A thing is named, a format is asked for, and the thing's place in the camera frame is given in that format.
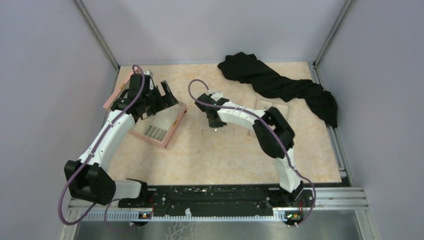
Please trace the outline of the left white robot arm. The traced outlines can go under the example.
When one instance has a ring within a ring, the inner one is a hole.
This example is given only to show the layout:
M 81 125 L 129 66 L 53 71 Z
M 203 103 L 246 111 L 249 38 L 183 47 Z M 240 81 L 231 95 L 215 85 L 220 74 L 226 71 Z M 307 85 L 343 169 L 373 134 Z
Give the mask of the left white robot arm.
M 101 131 L 79 157 L 64 166 L 70 195 L 105 206 L 113 200 L 129 200 L 138 207 L 149 203 L 146 182 L 136 179 L 113 180 L 108 175 L 115 152 L 127 134 L 166 149 L 187 107 L 173 95 L 167 81 L 153 81 L 153 74 L 134 71 L 105 107 L 108 118 Z

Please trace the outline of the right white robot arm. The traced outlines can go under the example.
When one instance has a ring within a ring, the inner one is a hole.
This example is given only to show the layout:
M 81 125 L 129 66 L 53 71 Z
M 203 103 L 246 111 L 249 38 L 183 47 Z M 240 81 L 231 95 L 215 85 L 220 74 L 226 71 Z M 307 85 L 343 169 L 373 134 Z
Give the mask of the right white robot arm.
M 283 203 L 295 206 L 301 200 L 304 183 L 295 167 L 295 132 L 277 108 L 251 109 L 224 98 L 221 92 L 203 93 L 194 101 L 206 113 L 211 128 L 231 123 L 254 132 L 262 151 L 274 161 Z

